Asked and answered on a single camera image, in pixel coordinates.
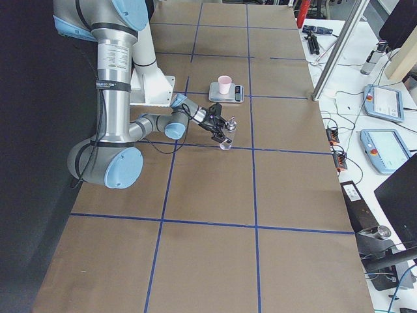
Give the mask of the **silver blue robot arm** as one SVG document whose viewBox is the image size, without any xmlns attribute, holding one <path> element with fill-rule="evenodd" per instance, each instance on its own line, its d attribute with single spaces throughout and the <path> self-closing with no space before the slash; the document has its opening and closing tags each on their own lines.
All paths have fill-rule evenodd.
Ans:
<svg viewBox="0 0 417 313">
<path fill-rule="evenodd" d="M 67 158 L 78 180 L 123 189 L 143 168 L 136 143 L 153 132 L 181 139 L 190 122 L 212 139 L 231 145 L 235 122 L 220 104 L 204 108 L 175 94 L 175 79 L 158 67 L 144 1 L 55 1 L 58 33 L 97 44 L 96 133 L 75 145 Z"/>
</svg>

